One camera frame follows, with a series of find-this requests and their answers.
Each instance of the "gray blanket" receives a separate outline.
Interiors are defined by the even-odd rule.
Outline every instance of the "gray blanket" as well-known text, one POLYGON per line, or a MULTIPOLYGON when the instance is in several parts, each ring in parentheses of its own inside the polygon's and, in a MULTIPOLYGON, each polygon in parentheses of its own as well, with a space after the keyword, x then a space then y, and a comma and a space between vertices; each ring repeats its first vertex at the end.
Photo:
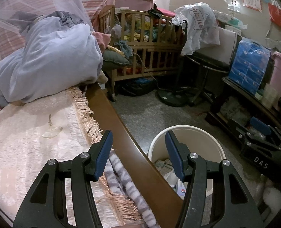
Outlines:
POLYGON ((56 11, 23 26, 29 26, 26 46, 0 61, 1 107, 18 100, 31 102, 80 82, 96 82, 102 54, 82 19, 56 11))

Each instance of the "trash can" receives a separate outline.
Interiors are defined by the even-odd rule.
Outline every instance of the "trash can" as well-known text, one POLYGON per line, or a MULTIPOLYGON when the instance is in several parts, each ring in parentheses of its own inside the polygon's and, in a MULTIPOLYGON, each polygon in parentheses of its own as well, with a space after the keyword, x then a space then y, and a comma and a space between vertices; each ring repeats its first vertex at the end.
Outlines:
MULTIPOLYGON (((178 141, 186 144, 190 152, 199 154, 205 160, 219 163, 225 159, 221 145, 211 134, 194 126, 176 125, 164 129, 153 139, 148 151, 148 158, 153 163, 169 158, 165 144, 165 135, 168 130, 172 130, 178 141)), ((207 180, 206 196, 212 194, 212 183, 212 179, 207 180)))

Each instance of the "red bag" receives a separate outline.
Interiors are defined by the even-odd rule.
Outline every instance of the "red bag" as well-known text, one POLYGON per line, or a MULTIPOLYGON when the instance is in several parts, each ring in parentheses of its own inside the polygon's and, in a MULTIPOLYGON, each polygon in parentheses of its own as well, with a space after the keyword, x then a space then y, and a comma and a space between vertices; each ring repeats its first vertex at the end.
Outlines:
POLYGON ((270 21, 281 27, 281 9, 280 9, 280 6, 277 3, 277 1, 275 1, 275 0, 272 3, 275 3, 275 5, 268 3, 270 21))

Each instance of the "floor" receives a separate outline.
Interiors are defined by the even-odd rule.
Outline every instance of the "floor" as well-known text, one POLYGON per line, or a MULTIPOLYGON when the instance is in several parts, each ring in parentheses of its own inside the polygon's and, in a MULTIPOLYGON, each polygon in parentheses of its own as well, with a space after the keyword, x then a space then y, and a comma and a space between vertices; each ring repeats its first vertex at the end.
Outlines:
MULTIPOLYGON (((170 107, 156 97, 156 92, 139 97, 117 95, 112 103, 118 115, 137 141, 141 149, 147 153, 154 137, 165 128, 174 125, 192 125, 210 133, 222 146, 226 158, 230 160, 242 177, 250 193, 254 195, 260 173, 243 161, 237 144, 217 126, 208 124, 204 119, 210 104, 203 102, 195 107, 170 107)), ((211 196, 206 198, 203 224, 210 217, 211 196)))

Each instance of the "white plastic bag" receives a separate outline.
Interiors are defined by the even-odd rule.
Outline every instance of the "white plastic bag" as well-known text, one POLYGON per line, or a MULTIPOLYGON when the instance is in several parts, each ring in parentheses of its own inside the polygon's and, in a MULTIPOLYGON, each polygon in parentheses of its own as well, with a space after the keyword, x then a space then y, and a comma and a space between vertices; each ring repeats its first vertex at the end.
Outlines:
POLYGON ((200 49, 200 43, 219 45, 219 29, 212 9, 206 3, 185 5, 174 10, 176 16, 173 24, 180 25, 183 20, 188 22, 187 42, 182 55, 191 55, 200 49))

